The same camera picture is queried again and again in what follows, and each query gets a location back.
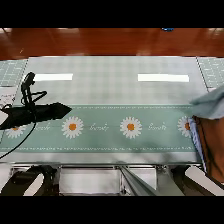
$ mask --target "checkered tablecloth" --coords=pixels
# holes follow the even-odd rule
[[[27,59],[0,61],[0,86],[17,86],[26,63]]]
[[[207,88],[224,84],[224,58],[197,57]]]
[[[36,82],[40,104],[188,104],[207,92],[195,57],[65,56],[30,58],[34,73],[73,73],[72,81]],[[139,73],[189,75],[189,83],[138,82]],[[20,104],[21,93],[15,105]]]

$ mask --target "daisy print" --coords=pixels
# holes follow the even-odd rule
[[[82,134],[81,131],[83,130],[83,126],[83,121],[78,117],[69,117],[65,122],[63,122],[63,135],[65,135],[66,138],[75,138]]]
[[[26,130],[26,126],[20,126],[20,127],[14,127],[11,129],[7,129],[6,130],[6,135],[8,136],[8,138],[17,138],[20,135],[23,134],[23,132]]]
[[[191,138],[190,125],[186,116],[179,119],[177,127],[178,130],[182,133],[182,135]]]
[[[126,117],[123,119],[120,125],[121,129],[120,131],[123,132],[123,135],[126,136],[126,138],[135,138],[136,136],[139,136],[141,134],[142,125],[138,119],[135,119],[134,117]]]

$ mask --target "wooden floor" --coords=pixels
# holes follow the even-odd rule
[[[0,60],[59,55],[224,57],[224,28],[0,28]]]

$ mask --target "wire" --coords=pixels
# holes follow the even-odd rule
[[[19,146],[21,146],[23,144],[23,142],[25,142],[26,139],[31,135],[31,133],[33,132],[34,128],[36,127],[36,124],[37,124],[37,122],[36,122],[36,116],[35,116],[35,122],[34,122],[33,128],[27,134],[27,136],[16,147],[14,147],[13,149],[11,149],[9,152],[5,153],[4,155],[0,156],[0,159],[4,158],[5,156],[7,156],[8,154],[10,154],[11,152],[15,151]]]

